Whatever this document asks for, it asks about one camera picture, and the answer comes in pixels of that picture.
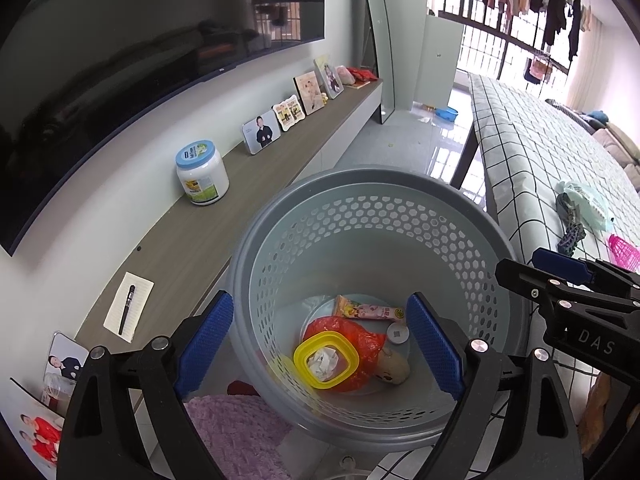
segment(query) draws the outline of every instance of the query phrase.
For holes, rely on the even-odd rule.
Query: lined paper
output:
[[[133,293],[131,305],[129,305],[129,312],[127,313],[127,319],[124,323],[122,335],[118,334],[120,329],[120,321],[122,320],[122,313],[124,312],[124,304],[127,301],[127,294],[129,293],[129,287],[131,285],[136,286],[136,291]],[[145,307],[146,300],[151,294],[151,289],[154,286],[154,282],[140,278],[130,272],[125,273],[122,283],[118,287],[113,303],[107,313],[107,317],[104,319],[103,326],[113,332],[118,337],[124,339],[124,341],[131,343],[133,335],[138,326],[140,315]]]

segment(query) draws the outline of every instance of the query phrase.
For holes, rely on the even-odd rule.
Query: brown countertop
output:
[[[292,126],[257,155],[249,155],[244,144],[227,153],[223,159],[230,181],[227,194],[209,206],[196,206],[181,197],[145,235],[140,250],[133,248],[113,275],[76,341],[86,348],[101,344],[116,353],[140,349],[156,335],[171,335],[185,317],[195,313],[225,271],[251,218],[295,180],[380,84],[345,88],[325,108]],[[131,344],[102,326],[125,272],[154,282]]]

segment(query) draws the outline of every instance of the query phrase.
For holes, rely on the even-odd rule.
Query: gray floor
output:
[[[381,164],[449,183],[473,121],[468,93],[454,89],[449,106],[458,110],[455,123],[443,121],[418,104],[414,104],[411,111],[394,111],[385,124],[370,120],[336,168]],[[479,152],[463,182],[462,191],[470,200],[486,208],[484,170]]]

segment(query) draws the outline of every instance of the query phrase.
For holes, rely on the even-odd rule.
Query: curtain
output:
[[[591,30],[580,35],[578,57],[569,72],[564,104],[573,110],[591,111],[602,92],[604,60],[606,56],[605,32],[602,22],[591,17]]]

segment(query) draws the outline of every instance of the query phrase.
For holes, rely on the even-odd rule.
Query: beige couch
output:
[[[612,123],[595,132],[593,138],[624,168],[626,176],[640,194],[640,148],[625,132]]]

